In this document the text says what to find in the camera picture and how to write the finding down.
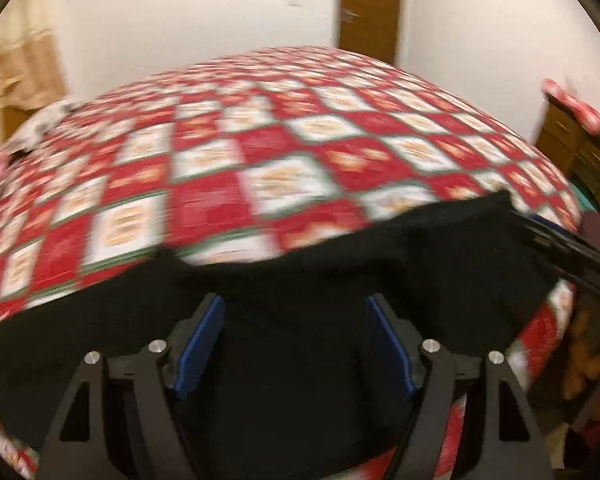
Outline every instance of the blue gripper pad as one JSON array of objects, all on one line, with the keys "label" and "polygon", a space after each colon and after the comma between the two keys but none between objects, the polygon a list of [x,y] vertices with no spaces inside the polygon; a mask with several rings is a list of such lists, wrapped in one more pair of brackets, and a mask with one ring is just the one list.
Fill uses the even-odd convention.
[{"label": "blue gripper pad", "polygon": [[562,226],[559,226],[558,224],[551,222],[550,220],[547,220],[544,217],[541,217],[540,215],[537,215],[537,214],[529,215],[529,218],[531,218],[532,220],[535,220],[538,223],[546,225],[550,229],[553,229],[557,233],[560,233],[562,236],[566,236],[567,238],[573,238],[573,233],[571,231],[565,229]]},{"label": "blue gripper pad", "polygon": [[184,400],[200,382],[224,325],[224,300],[207,294],[189,319],[177,323],[168,343],[169,359],[164,367],[165,385]]},{"label": "blue gripper pad", "polygon": [[424,381],[418,354],[422,337],[411,323],[395,315],[381,294],[367,298],[365,309],[367,336],[390,388],[398,398],[411,399]]}]

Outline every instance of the wooden door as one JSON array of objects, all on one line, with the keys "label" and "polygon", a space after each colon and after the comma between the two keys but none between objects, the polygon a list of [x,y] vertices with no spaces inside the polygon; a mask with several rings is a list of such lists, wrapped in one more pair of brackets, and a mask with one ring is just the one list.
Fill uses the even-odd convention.
[{"label": "wooden door", "polygon": [[340,0],[340,48],[394,63],[400,0]]}]

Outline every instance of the christmas patterned bedspread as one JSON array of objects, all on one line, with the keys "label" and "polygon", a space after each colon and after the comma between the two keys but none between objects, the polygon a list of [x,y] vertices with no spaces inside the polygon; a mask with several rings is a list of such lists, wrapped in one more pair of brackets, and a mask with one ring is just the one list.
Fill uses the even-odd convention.
[{"label": "christmas patterned bedspread", "polygon": [[[116,275],[166,243],[204,264],[272,258],[408,208],[509,189],[575,229],[567,181],[471,104],[383,62],[277,48],[171,70],[69,115],[4,182],[0,320]],[[559,283],[508,359],[523,386],[564,333]],[[438,474],[456,456],[453,408]],[[23,476],[37,455],[0,426]],[[380,479],[391,451],[342,478]]]}]

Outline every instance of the dresser drawer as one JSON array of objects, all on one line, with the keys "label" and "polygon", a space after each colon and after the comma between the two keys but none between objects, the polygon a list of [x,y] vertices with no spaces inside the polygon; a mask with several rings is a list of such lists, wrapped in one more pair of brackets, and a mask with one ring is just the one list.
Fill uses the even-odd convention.
[{"label": "dresser drawer", "polygon": [[576,149],[586,134],[574,119],[553,105],[549,105],[543,128],[558,137],[565,146],[572,150]]},{"label": "dresser drawer", "polygon": [[543,129],[536,140],[536,148],[543,152],[561,172],[569,173],[576,152],[561,143],[557,137]]},{"label": "dresser drawer", "polygon": [[600,208],[600,181],[597,176],[580,158],[577,158],[573,163],[573,174],[587,186],[587,189],[596,199],[596,203]]},{"label": "dresser drawer", "polygon": [[593,140],[584,140],[580,146],[578,158],[582,159],[582,161],[600,180],[600,148],[594,145]]}]

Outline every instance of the wooden dresser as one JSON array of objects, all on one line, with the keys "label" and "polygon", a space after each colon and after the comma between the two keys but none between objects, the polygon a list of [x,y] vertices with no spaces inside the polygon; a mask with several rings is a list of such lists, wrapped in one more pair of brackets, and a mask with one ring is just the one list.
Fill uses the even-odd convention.
[{"label": "wooden dresser", "polygon": [[590,136],[573,113],[551,97],[536,147],[600,210],[600,138]]}]

